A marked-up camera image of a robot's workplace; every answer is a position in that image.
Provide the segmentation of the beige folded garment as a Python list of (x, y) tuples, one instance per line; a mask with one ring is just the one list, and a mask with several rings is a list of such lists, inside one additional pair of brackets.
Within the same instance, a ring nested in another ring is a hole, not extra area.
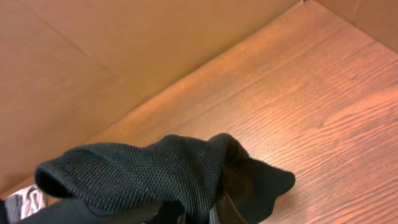
[(47, 207), (49, 197), (35, 184), (18, 190), (5, 199), (8, 223), (17, 223)]

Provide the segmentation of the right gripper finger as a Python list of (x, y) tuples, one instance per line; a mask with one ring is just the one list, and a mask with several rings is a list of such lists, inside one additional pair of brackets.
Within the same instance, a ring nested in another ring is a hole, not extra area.
[(209, 212), (209, 224), (248, 224), (235, 207), (227, 192), (216, 196), (214, 206)]

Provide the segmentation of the black shirt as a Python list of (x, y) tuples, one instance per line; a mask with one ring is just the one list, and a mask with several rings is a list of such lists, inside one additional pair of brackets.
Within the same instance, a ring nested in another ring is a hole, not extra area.
[(82, 145), (39, 164), (34, 180), (57, 201), (24, 223), (209, 223), (222, 191), (247, 223), (260, 223), (295, 176), (252, 159), (222, 133), (168, 135), (146, 147)]

